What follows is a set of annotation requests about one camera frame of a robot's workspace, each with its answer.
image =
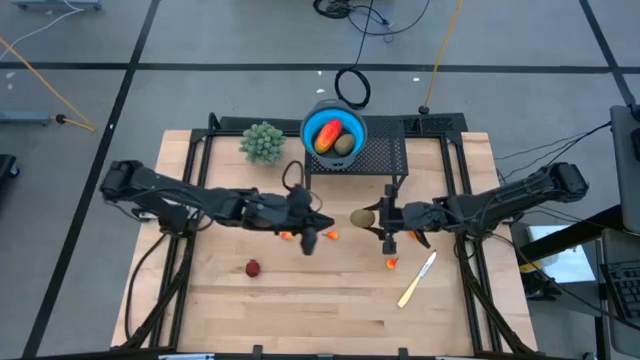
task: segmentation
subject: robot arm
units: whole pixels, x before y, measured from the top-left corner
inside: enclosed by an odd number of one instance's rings
[[[418,240],[430,247],[423,232],[448,231],[470,237],[484,237],[500,221],[553,200],[574,202],[582,199],[589,189],[575,165],[555,163],[540,168],[527,178],[477,195],[453,195],[433,199],[433,203],[412,202],[403,208],[395,207],[397,189],[387,186],[386,197],[372,206],[352,213],[355,226],[367,229],[383,243],[384,254],[395,253],[393,234],[416,231]],[[380,228],[373,228],[380,212]]]
[[[195,214],[188,206],[224,226],[302,234],[305,255],[313,253],[316,233],[334,223],[311,209],[311,196],[301,185],[290,188],[286,197],[261,194],[255,188],[203,189],[160,175],[139,161],[114,161],[100,191],[106,201],[132,201],[156,215],[163,232],[184,235],[196,230],[197,221],[191,221]]]

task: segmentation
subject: concrete floor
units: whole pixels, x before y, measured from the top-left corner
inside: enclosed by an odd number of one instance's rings
[[[120,63],[131,58],[151,0],[104,0],[101,12],[62,20],[17,50],[33,62]],[[394,28],[410,23],[422,0],[375,2]],[[635,0],[591,0],[621,66],[640,66]],[[453,0],[432,0],[424,19],[386,44],[368,38],[363,64],[433,64]],[[12,41],[61,14],[20,11],[0,3],[0,35]],[[318,16],[311,1],[162,0],[142,53],[144,63],[349,63],[360,33],[348,21]],[[13,62],[7,56],[3,62]],[[607,62],[578,0],[470,0],[465,2],[444,64],[604,67]],[[122,70],[43,70],[65,97],[97,123],[91,135],[70,126],[3,126],[0,153],[18,156],[22,174],[0,207],[0,358],[19,357],[69,230],[89,169],[112,111]],[[15,73],[10,79],[5,75]],[[155,163],[166,129],[203,127],[219,116],[302,118],[319,99],[332,97],[335,72],[151,71],[135,73],[105,164],[114,159]],[[26,70],[0,70],[0,108],[69,111]],[[363,114],[415,113],[424,101],[428,72],[366,73],[373,89]],[[640,96],[640,75],[625,75]],[[362,97],[344,79],[348,97]],[[326,90],[318,94],[318,89]],[[471,131],[491,136],[496,156],[589,130],[622,104],[614,78],[601,74],[455,73],[438,75],[433,112],[464,112]],[[498,162],[504,172],[525,155]],[[553,205],[587,217],[619,202],[611,136],[601,131],[562,160],[576,163],[591,184],[577,204]],[[527,175],[514,175],[514,179]],[[554,224],[530,216],[535,224]],[[94,194],[40,355],[107,349],[122,297],[138,224]],[[576,357],[595,350],[593,321],[547,304],[532,304],[541,350]]]

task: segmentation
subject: wooden tabletop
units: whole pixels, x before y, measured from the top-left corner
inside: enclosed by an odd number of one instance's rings
[[[189,137],[190,131],[165,132],[156,171],[182,177]],[[473,192],[498,186],[487,134],[464,133],[463,140]],[[214,138],[206,187],[257,187],[263,193],[285,194],[281,185],[284,166],[294,159],[304,160],[300,140],[287,140],[280,166],[274,168],[248,164],[238,151],[239,141],[236,137]],[[453,147],[450,154],[456,188],[462,189]],[[430,202],[447,194],[438,140],[407,139],[407,156],[409,176],[400,189],[399,206],[409,201]],[[399,347],[406,347],[411,355],[472,355],[462,280],[453,255],[454,236],[428,233],[429,250],[408,234],[397,234],[399,260],[394,270],[388,270],[381,242],[349,222],[351,211],[377,202],[389,182],[383,176],[313,176],[312,190],[324,202],[321,212],[336,220],[330,230],[340,238],[320,236],[310,257],[302,255],[299,237],[286,241],[270,233],[220,225],[199,233],[178,350],[248,353],[253,345],[261,344],[265,353],[280,354],[383,355],[397,354]],[[509,236],[504,227],[497,233]],[[142,225],[132,269],[158,237],[157,224]],[[157,300],[167,245],[165,241],[149,256],[138,274],[132,331]],[[433,249],[438,250],[434,265],[407,306],[399,309],[396,302]],[[523,342],[535,349],[513,249],[498,239],[487,239],[484,249],[496,307]],[[250,259],[262,267],[256,278],[244,272]],[[486,317],[476,304],[483,346],[490,349]],[[114,345],[125,340],[123,309],[124,297]],[[172,305],[165,316],[161,344],[168,338]]]

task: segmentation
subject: yellow knife handle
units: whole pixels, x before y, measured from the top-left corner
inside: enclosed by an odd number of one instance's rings
[[[402,309],[405,305],[407,305],[407,303],[409,302],[409,299],[411,299],[411,295],[413,295],[413,291],[416,289],[416,287],[418,287],[419,281],[420,281],[420,277],[416,276],[416,278],[413,279],[413,282],[411,282],[411,285],[409,285],[409,288],[407,289],[407,291],[405,291],[404,294],[402,294],[402,297],[400,298],[400,300],[398,300],[398,307],[400,309]]]

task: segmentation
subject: knife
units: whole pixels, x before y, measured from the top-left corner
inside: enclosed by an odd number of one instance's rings
[[[413,279],[413,281],[411,282],[411,285],[409,285],[409,288],[407,288],[404,294],[402,294],[402,297],[400,298],[400,300],[398,300],[399,308],[402,309],[405,305],[407,305],[407,303],[409,302],[409,299],[411,299],[411,295],[413,295],[413,291],[418,286],[418,282],[420,282],[420,279],[422,279],[424,275],[427,273],[427,271],[429,271],[435,259],[436,259],[436,251],[434,250],[433,253],[427,259],[427,262],[425,262],[424,266],[422,266],[422,269],[420,269],[418,276],[416,276],[416,278]]]

